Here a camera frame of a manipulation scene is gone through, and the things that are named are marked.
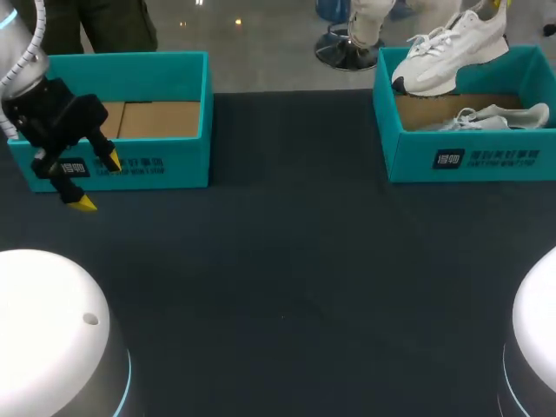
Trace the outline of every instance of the white cable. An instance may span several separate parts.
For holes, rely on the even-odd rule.
[[[0,80],[0,99],[3,96],[4,91],[10,85],[17,75],[29,64],[39,52],[41,48],[41,42],[44,38],[44,31],[46,31],[46,8],[44,7],[44,0],[35,0],[36,7],[36,28],[35,33],[31,39],[27,50],[23,53],[22,57],[16,62],[16,64],[11,67],[8,74],[6,74],[2,80]],[[8,120],[6,115],[2,110],[0,105],[0,128],[3,130],[4,134],[8,139],[18,140],[19,135],[13,124]]]

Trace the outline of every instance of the open box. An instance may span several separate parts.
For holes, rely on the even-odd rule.
[[[120,157],[109,173],[81,140],[63,153],[64,171],[85,190],[181,189],[209,184],[213,93],[205,52],[51,56],[48,78],[77,95],[94,93],[109,111],[102,126]],[[37,149],[8,141],[30,188],[55,191],[30,168]]]
[[[556,180],[556,78],[540,48],[512,47],[500,58],[461,69],[449,96],[400,96],[391,79],[407,48],[383,48],[374,84],[374,111],[392,182]],[[547,129],[417,131],[465,108],[497,104],[528,109],[546,103]]]

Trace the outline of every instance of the logo on box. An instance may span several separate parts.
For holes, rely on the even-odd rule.
[[[439,149],[434,158],[433,169],[457,169],[465,154],[465,149]]]

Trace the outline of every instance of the black table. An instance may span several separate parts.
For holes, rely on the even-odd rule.
[[[154,417],[497,415],[514,294],[556,184],[387,182],[370,91],[217,95],[209,189],[32,195],[0,156],[0,249],[69,257]]]

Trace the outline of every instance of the person's leg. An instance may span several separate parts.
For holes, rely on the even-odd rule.
[[[33,0],[10,0],[30,32],[35,31]],[[45,0],[46,33],[41,47],[48,55],[82,54],[76,0]]]
[[[96,53],[156,50],[156,29],[144,0],[78,1],[81,22]]]

